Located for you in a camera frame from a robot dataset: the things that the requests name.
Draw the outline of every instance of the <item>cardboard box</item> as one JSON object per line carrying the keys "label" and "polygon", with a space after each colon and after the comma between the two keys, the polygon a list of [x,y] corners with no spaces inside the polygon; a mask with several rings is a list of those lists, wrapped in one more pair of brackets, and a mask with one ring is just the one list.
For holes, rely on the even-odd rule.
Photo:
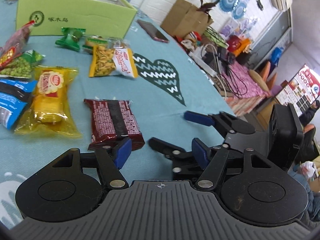
{"label": "cardboard box", "polygon": [[310,189],[314,192],[320,192],[320,180],[319,178],[315,179],[314,181],[308,180]]}
{"label": "cardboard box", "polygon": [[195,31],[200,35],[213,23],[204,12],[197,12],[197,6],[186,0],[176,0],[166,18],[161,24],[171,36],[185,37],[188,33]]}
{"label": "cardboard box", "polygon": [[62,35],[61,27],[73,27],[124,38],[136,12],[126,0],[19,0],[16,29],[34,20],[31,35]]}

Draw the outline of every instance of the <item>green peas snack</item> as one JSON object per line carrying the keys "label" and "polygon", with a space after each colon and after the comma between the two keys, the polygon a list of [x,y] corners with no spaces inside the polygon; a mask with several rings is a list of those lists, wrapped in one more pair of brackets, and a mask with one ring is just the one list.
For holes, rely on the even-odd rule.
{"label": "green peas snack", "polygon": [[12,60],[3,70],[1,70],[0,78],[31,78],[32,66],[43,58],[44,55],[39,54],[35,50],[28,50]]}

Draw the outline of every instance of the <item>teal tablecloth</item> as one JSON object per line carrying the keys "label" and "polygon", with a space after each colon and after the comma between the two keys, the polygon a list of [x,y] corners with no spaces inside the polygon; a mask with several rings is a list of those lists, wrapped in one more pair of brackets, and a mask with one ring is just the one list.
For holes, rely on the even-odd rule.
{"label": "teal tablecloth", "polygon": [[[2,19],[0,45],[4,45],[15,31],[16,5],[7,5],[0,0]],[[178,89],[179,84],[169,85],[164,87],[164,90],[156,86],[156,83],[168,85],[164,77],[160,78],[160,81],[154,79],[150,80],[151,82],[142,77],[135,80],[122,76],[88,78],[91,55],[58,48],[54,44],[58,39],[57,36],[30,37],[25,49],[35,49],[46,55],[43,65],[79,68],[79,75],[70,87],[68,98],[73,119],[83,138],[35,140],[28,136],[17,136],[0,126],[1,222],[11,228],[21,221],[21,215],[14,202],[15,191],[21,182],[69,148],[78,147],[81,152],[87,151],[91,141],[91,114],[89,108],[83,103],[84,98],[131,100],[131,109],[145,141],[150,137],[157,137],[186,150],[191,149],[191,141],[194,137],[200,138],[209,146],[222,143],[223,138],[213,127],[198,125],[183,119],[182,114],[186,110],[203,114],[215,114],[219,111],[232,112],[200,69],[192,63],[172,38],[166,36],[170,39],[169,44],[153,41],[134,20],[125,38],[130,41],[134,53],[152,62],[156,59],[166,60],[175,67],[175,72],[179,74],[178,92],[174,91],[174,85]],[[146,70],[147,74],[144,73],[144,75],[150,76],[148,74],[151,68],[149,67],[150,70],[148,70],[148,65],[145,65],[144,71]],[[169,90],[174,92],[175,97],[170,95]],[[171,161],[151,150],[146,144],[142,149],[131,153],[121,172],[129,184],[133,180],[170,180]]]}

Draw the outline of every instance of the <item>power strip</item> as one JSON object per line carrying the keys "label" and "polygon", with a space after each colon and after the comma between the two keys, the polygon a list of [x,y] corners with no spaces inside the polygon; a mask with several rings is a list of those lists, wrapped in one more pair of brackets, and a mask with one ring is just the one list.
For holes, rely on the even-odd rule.
{"label": "power strip", "polygon": [[191,57],[195,63],[197,63],[204,71],[206,71],[210,76],[214,77],[217,75],[212,68],[210,68],[200,57],[198,57],[195,53],[189,52],[189,57]]}

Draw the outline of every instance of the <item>red snack package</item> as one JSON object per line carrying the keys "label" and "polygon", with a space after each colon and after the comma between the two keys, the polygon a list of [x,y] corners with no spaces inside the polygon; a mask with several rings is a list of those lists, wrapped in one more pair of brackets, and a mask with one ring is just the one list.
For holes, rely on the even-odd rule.
{"label": "red snack package", "polygon": [[92,143],[88,150],[102,146],[116,146],[125,137],[132,140],[132,150],[145,144],[137,121],[126,100],[85,99],[91,109]]}
{"label": "red snack package", "polygon": [[4,47],[0,48],[0,70],[21,54],[34,24],[34,21],[30,21],[23,25],[7,40]]}

